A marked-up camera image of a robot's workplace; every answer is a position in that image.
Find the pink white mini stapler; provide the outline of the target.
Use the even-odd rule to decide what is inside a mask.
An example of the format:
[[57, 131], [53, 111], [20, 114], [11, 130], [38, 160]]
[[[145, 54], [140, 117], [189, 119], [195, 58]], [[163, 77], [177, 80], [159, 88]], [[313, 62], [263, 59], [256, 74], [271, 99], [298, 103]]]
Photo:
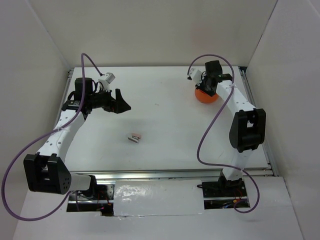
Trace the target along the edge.
[[140, 139], [142, 138], [142, 136], [138, 133], [128, 133], [127, 134], [127, 138], [129, 141], [132, 141], [134, 143], [139, 143]]

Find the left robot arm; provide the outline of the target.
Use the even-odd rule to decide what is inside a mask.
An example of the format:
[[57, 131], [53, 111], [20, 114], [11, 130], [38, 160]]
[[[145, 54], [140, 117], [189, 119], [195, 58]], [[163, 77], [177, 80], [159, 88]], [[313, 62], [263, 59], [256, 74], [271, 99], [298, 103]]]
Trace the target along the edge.
[[108, 72], [98, 82], [92, 78], [77, 78], [72, 91], [62, 105], [54, 133], [35, 154], [27, 154], [23, 160], [28, 188], [32, 192], [64, 195], [80, 191], [88, 200], [97, 197], [99, 187], [93, 175], [70, 173], [65, 165], [69, 147], [76, 133], [94, 109], [121, 114], [131, 110], [115, 89], [112, 97], [110, 84], [115, 76]]

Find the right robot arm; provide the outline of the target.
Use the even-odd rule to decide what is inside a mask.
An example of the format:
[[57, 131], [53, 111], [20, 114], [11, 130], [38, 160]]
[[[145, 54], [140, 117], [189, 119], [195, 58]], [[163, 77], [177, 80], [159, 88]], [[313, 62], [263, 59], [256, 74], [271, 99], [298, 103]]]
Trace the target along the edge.
[[214, 116], [204, 132], [200, 145], [209, 130], [218, 119], [224, 108], [228, 108], [233, 116], [229, 130], [229, 142], [235, 154], [229, 164], [221, 164], [222, 170], [218, 179], [218, 190], [223, 196], [230, 196], [242, 183], [243, 170], [254, 150], [265, 140], [266, 112], [256, 108], [240, 92], [234, 83], [232, 74], [224, 74], [218, 60], [205, 63], [205, 72], [196, 77], [196, 88], [208, 96], [219, 96], [223, 105]]

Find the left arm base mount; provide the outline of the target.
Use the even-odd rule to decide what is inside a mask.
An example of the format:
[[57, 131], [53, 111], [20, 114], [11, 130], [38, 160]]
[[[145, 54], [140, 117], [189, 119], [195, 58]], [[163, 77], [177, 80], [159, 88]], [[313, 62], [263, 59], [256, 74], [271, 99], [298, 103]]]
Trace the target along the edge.
[[114, 216], [115, 184], [100, 184], [91, 176], [88, 190], [72, 191], [67, 201], [67, 213], [97, 212], [105, 217]]

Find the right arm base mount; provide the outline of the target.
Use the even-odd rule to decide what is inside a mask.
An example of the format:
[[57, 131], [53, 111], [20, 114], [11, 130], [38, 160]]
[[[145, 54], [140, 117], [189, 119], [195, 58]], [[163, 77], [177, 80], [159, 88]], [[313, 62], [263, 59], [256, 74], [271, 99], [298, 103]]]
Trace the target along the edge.
[[196, 187], [202, 190], [205, 210], [250, 207], [242, 178], [229, 181], [220, 176], [216, 181], [202, 181]]

